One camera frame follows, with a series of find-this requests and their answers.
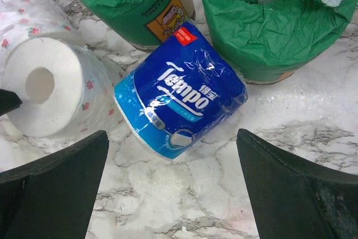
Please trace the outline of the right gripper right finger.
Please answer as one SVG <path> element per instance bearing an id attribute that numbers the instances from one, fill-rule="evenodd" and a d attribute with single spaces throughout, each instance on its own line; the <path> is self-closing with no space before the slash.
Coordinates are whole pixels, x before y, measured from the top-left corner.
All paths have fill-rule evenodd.
<path id="1" fill-rule="evenodd" d="M 246 129 L 237 149 L 260 238 L 357 238 L 357 176 L 276 147 Z"/>

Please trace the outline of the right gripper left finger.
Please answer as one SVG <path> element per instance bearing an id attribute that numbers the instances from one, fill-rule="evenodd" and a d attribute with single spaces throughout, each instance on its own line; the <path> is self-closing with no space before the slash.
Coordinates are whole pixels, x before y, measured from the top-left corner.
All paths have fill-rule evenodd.
<path id="1" fill-rule="evenodd" d="M 108 151 L 100 130 L 1 172 L 1 238 L 85 238 Z"/>

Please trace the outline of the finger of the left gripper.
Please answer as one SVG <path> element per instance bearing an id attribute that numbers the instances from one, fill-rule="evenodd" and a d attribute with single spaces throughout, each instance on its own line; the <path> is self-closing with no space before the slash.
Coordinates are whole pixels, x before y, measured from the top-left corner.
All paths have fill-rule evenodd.
<path id="1" fill-rule="evenodd" d="M 21 104 L 16 93 L 0 89 L 0 116 L 19 108 Z"/>

